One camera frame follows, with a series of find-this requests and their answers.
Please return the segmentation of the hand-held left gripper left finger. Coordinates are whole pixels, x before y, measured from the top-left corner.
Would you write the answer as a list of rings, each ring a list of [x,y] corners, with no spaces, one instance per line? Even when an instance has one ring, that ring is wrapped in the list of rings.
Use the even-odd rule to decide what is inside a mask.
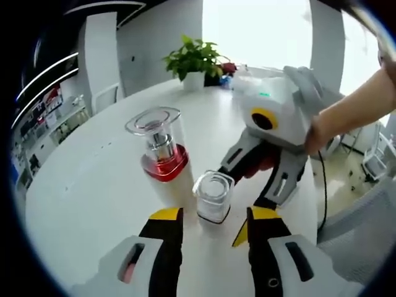
[[[93,296],[176,296],[183,261],[182,208],[149,216],[138,235],[121,241],[101,260]]]

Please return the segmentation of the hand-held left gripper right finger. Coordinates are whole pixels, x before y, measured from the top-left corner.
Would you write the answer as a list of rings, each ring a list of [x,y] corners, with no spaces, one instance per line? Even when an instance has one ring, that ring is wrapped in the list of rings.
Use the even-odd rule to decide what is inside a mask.
[[[247,208],[233,246],[245,241],[256,296],[336,295],[330,258],[304,236],[292,235],[275,210]]]

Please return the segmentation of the person's right hand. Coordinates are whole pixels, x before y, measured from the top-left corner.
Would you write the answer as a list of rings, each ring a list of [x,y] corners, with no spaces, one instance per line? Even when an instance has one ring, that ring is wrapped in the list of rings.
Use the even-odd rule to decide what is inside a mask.
[[[334,127],[324,113],[313,117],[304,143],[308,155],[316,153],[335,135]]]

